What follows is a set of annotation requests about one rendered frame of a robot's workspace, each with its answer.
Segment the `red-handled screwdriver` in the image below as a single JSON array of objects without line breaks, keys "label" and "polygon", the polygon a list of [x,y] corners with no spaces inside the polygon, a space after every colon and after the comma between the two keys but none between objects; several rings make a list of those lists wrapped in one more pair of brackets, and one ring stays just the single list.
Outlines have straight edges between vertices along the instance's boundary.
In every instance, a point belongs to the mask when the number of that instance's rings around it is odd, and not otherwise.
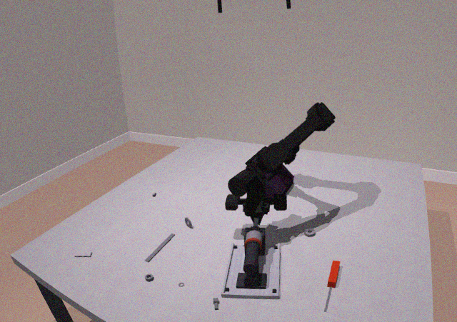
[{"label": "red-handled screwdriver", "polygon": [[328,298],[326,300],[326,307],[324,309],[325,312],[327,311],[327,308],[328,308],[328,302],[330,299],[332,288],[335,288],[335,285],[336,285],[339,264],[340,264],[340,261],[333,261],[333,263],[331,265],[331,272],[330,272],[330,276],[328,277],[328,286],[327,286],[330,288],[329,288],[329,292],[328,292]]}]

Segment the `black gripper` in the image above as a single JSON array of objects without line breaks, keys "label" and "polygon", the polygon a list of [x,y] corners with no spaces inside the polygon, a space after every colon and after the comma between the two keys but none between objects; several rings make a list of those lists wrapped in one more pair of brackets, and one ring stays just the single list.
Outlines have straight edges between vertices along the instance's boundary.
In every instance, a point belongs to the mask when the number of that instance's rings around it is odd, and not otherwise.
[{"label": "black gripper", "polygon": [[[260,192],[264,193],[266,196],[265,183],[261,186],[255,186],[251,189],[254,194],[259,195]],[[270,211],[270,205],[274,204],[274,209],[276,211],[286,211],[287,210],[287,198],[285,194],[274,194],[274,198],[266,197],[266,203],[269,204],[268,212]],[[235,211],[238,209],[238,205],[243,205],[243,212],[245,213],[246,198],[240,198],[240,196],[235,196],[233,194],[228,194],[226,197],[225,207],[227,211]],[[260,225],[263,216],[258,218],[258,224]]]}]

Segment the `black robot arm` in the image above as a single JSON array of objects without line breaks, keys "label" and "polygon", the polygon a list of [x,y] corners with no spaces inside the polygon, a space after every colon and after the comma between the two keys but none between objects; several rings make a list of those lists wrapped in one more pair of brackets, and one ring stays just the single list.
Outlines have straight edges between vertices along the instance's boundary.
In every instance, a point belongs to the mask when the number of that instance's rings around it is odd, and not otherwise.
[{"label": "black robot arm", "polygon": [[[254,194],[251,189],[255,186],[264,185],[276,176],[283,167],[281,164],[291,164],[295,160],[296,153],[300,150],[300,144],[314,131],[325,131],[334,123],[335,116],[325,106],[325,103],[316,103],[307,111],[306,120],[286,138],[277,143],[264,146],[258,153],[251,157],[245,164],[246,169],[235,175],[228,181],[228,189],[235,196],[246,197],[245,214],[254,218],[260,218],[268,214],[269,204],[266,203],[264,193]],[[257,158],[256,158],[257,157]],[[252,161],[256,158],[254,161]],[[271,173],[266,178],[266,173]]]}]

